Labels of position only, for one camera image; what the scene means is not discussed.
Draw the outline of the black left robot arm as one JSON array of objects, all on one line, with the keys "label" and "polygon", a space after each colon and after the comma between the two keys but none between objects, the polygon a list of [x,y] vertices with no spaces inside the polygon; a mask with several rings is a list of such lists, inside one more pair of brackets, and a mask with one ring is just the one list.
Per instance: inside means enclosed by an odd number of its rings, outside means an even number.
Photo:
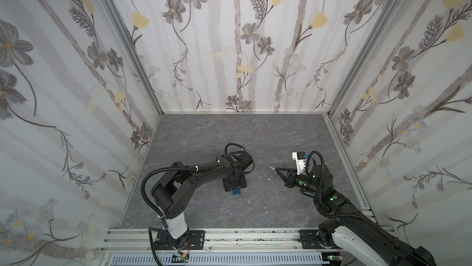
[{"label": "black left robot arm", "polygon": [[186,166],[175,162],[171,167],[146,175],[141,182],[141,196],[162,219],[167,232],[166,244],[180,249],[190,240],[184,211],[199,187],[221,179],[226,192],[239,191],[247,187],[245,175],[250,173],[249,167],[255,167],[254,160],[242,149],[203,165]]}]

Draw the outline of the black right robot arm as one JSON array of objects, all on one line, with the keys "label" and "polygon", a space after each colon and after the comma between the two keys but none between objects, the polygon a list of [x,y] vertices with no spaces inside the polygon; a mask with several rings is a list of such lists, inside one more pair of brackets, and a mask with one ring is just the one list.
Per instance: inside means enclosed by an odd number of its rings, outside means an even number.
[{"label": "black right robot arm", "polygon": [[366,266],[435,266],[433,255],[424,247],[413,248],[363,214],[333,186],[326,166],[314,166],[311,173],[275,168],[286,187],[297,188],[310,197],[326,221],[318,227],[318,244],[346,250]]}]

